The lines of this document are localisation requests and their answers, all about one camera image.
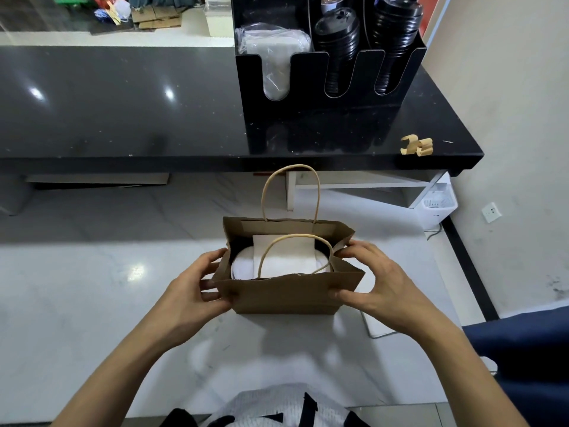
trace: clear plastic wrap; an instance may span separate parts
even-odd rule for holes
[[[263,65],[263,89],[271,100],[281,100],[290,89],[290,57],[309,52],[310,36],[302,30],[257,23],[237,28],[239,54],[258,54]]]

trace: paper bag handle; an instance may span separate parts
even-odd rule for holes
[[[279,169],[278,171],[274,171],[271,176],[268,178],[267,182],[265,183],[265,186],[263,187],[263,195],[260,197],[260,209],[263,212],[263,219],[265,219],[266,222],[268,222],[267,216],[265,215],[265,193],[267,192],[267,188],[268,185],[270,184],[271,181],[273,181],[273,178],[275,176],[277,176],[279,173],[289,170],[289,169],[293,169],[293,168],[306,168],[306,169],[310,169],[312,172],[314,172],[314,175],[316,175],[317,177],[317,182],[318,182],[318,200],[317,200],[317,210],[314,213],[314,220],[312,221],[312,223],[316,223],[317,222],[317,218],[318,218],[318,207],[320,207],[320,178],[318,177],[318,173],[314,170],[314,168],[312,168],[311,166],[308,166],[307,164],[290,164],[288,166],[285,166],[284,168]]]
[[[330,257],[328,258],[328,262],[326,262],[326,264],[324,266],[321,266],[320,268],[318,268],[316,271],[311,272],[310,274],[316,274],[318,271],[323,270],[324,268],[326,268],[328,265],[330,265],[330,261],[332,260],[332,256],[334,256],[334,249],[332,249],[332,245],[327,242],[325,239],[323,239],[322,237],[319,237],[317,235],[313,235],[311,233],[291,233],[288,235],[283,235],[281,237],[275,238],[271,244],[268,245],[267,250],[265,250],[265,252],[263,253],[263,256],[260,257],[260,263],[259,263],[259,271],[257,272],[257,278],[260,278],[260,269],[263,266],[263,262],[265,262],[265,256],[267,256],[268,251],[271,249],[271,247],[273,247],[276,243],[278,243],[279,241],[282,240],[286,240],[287,238],[314,238],[315,240],[320,240],[322,241],[324,244],[326,244],[328,246],[328,249],[330,249]]]

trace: person's left hand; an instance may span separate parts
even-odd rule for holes
[[[215,287],[210,280],[202,280],[215,272],[227,249],[208,251],[176,277],[166,288],[154,307],[135,328],[151,337],[163,351],[189,340],[211,319],[231,308],[231,301],[221,298],[219,292],[202,292]]]

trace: person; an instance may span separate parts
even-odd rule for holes
[[[206,322],[231,309],[207,274],[217,269],[225,249],[202,254],[167,287],[156,305],[89,377],[53,421],[53,427],[119,426],[140,384],[166,351],[194,336]],[[342,304],[407,334],[431,360],[458,427],[528,426],[480,360],[463,331],[415,286],[401,267],[371,243],[351,241],[336,254],[356,258],[375,275],[370,293],[331,290]],[[172,412],[163,425],[196,425]],[[239,394],[203,424],[295,427],[367,424],[307,385],[293,384]]]

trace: dark blue fabric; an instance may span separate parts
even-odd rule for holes
[[[464,327],[532,427],[569,426],[569,307]]]

